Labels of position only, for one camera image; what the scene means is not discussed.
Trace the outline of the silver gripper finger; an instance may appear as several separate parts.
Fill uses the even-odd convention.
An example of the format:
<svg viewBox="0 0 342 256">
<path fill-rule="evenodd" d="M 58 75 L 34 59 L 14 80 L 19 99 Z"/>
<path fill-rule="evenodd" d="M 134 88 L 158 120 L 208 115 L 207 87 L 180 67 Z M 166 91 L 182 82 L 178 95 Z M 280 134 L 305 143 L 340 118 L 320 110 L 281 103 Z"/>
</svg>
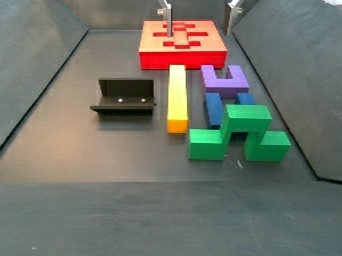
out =
<svg viewBox="0 0 342 256">
<path fill-rule="evenodd" d="M 157 9 L 157 14 L 162 17 L 166 22 L 166 36 L 172 36 L 172 5 L 166 0 L 157 0 L 160 8 Z"/>
<path fill-rule="evenodd" d="M 243 12 L 241 3 L 243 0 L 231 0 L 225 4 L 225 34 L 231 32 L 235 17 Z"/>
</svg>

